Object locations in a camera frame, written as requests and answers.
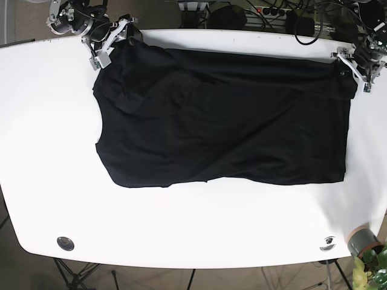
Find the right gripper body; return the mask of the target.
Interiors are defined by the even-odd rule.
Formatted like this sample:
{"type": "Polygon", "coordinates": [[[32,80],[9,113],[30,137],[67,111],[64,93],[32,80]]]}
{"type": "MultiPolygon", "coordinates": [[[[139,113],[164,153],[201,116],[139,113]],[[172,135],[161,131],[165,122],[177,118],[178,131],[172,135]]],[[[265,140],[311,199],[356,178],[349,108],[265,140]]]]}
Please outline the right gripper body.
{"type": "Polygon", "coordinates": [[[119,47],[119,42],[132,46],[143,43],[143,34],[136,26],[137,22],[135,17],[120,17],[118,21],[91,27],[82,36],[82,43],[91,55],[89,62],[93,70],[104,69],[111,63],[109,50],[119,47]]]}

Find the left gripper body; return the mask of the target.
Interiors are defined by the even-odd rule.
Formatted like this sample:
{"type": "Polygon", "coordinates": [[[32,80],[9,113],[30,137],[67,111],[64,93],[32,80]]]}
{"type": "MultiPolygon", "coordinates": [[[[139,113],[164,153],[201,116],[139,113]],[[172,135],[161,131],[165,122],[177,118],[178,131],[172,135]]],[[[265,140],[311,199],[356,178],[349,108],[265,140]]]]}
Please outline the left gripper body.
{"type": "Polygon", "coordinates": [[[362,91],[370,93],[375,79],[386,68],[386,43],[367,37],[358,46],[337,47],[331,57],[348,66],[362,91]]]}

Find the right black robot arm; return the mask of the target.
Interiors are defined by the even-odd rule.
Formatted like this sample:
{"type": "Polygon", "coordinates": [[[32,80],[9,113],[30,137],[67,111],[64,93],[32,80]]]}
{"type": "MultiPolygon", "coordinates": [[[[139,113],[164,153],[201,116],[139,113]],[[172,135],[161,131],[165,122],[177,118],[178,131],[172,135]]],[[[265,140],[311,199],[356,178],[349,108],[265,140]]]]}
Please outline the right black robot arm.
{"type": "Polygon", "coordinates": [[[52,0],[47,26],[56,35],[73,33],[90,52],[93,69],[106,68],[109,50],[119,42],[130,45],[143,42],[143,34],[135,26],[137,19],[125,14],[112,22],[107,14],[108,1],[92,6],[89,1],[52,0]]]}

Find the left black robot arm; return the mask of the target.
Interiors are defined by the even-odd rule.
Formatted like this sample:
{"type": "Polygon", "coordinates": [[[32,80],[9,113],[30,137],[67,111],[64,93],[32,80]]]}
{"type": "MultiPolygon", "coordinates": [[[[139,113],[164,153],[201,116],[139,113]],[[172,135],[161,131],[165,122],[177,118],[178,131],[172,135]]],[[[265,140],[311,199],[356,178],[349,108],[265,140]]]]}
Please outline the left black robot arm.
{"type": "Polygon", "coordinates": [[[293,9],[291,32],[301,45],[327,34],[346,42],[331,53],[351,69],[363,92],[370,93],[386,68],[386,1],[312,1],[293,9]]]}

